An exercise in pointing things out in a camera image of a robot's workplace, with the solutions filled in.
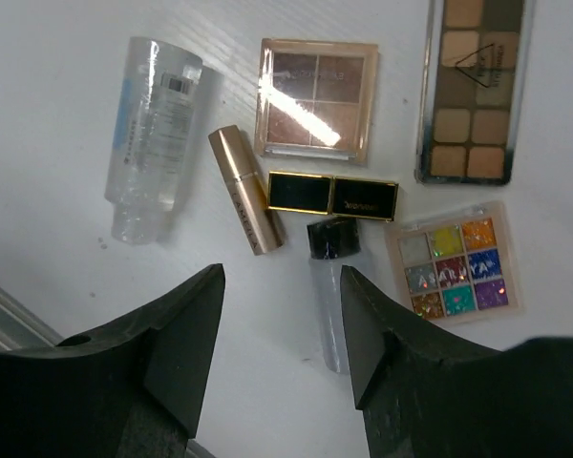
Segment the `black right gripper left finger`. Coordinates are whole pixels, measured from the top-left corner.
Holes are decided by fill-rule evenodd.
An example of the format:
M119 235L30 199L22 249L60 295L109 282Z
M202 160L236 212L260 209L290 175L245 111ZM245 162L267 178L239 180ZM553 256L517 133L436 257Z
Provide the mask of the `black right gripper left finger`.
M184 457L223 310L212 264L55 345L0 352L0 457Z

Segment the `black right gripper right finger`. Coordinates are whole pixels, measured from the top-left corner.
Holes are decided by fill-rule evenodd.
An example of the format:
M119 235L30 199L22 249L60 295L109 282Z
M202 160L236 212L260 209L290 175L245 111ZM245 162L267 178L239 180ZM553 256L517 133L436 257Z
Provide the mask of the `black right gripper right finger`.
M373 457L573 457L573 338L504 351L462 339L341 272L355 406Z

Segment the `black gold lipstick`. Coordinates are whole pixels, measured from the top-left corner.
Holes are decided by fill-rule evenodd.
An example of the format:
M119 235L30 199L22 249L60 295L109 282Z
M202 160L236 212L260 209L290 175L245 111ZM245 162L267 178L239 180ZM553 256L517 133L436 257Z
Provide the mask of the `black gold lipstick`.
M271 171L267 205L272 210L393 221L395 182Z

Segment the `rose gold lipstick tube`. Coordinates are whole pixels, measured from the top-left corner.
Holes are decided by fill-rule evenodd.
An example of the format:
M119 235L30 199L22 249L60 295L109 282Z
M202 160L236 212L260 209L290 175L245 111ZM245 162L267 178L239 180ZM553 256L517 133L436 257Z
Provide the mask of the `rose gold lipstick tube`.
M243 132L230 125L214 131L208 139L253 254L280 248L284 233L275 212L268 208L259 167Z

